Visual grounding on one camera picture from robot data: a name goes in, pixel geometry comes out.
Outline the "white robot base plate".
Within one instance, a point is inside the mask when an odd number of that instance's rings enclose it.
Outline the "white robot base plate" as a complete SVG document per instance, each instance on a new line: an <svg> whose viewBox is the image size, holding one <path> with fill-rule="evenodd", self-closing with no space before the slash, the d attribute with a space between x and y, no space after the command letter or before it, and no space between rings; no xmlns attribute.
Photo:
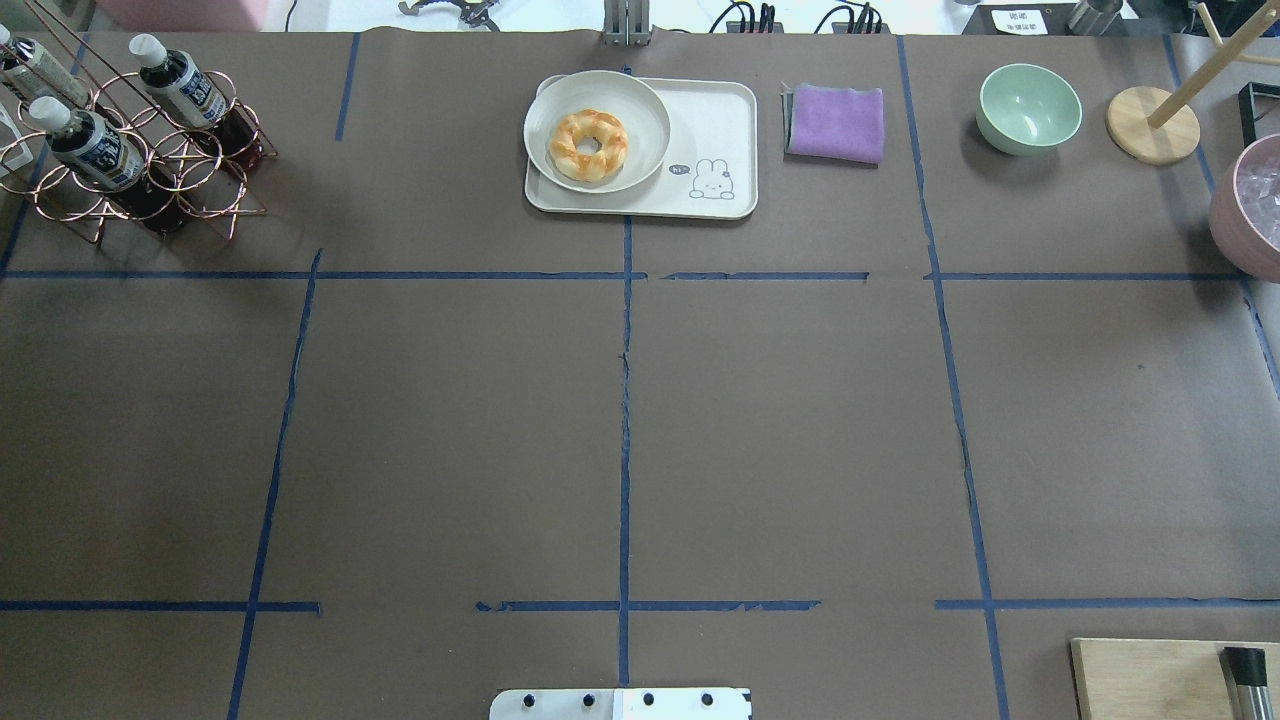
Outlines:
<svg viewBox="0 0 1280 720"><path fill-rule="evenodd" d="M732 687L502 691L489 719L753 719L749 689Z"/></svg>

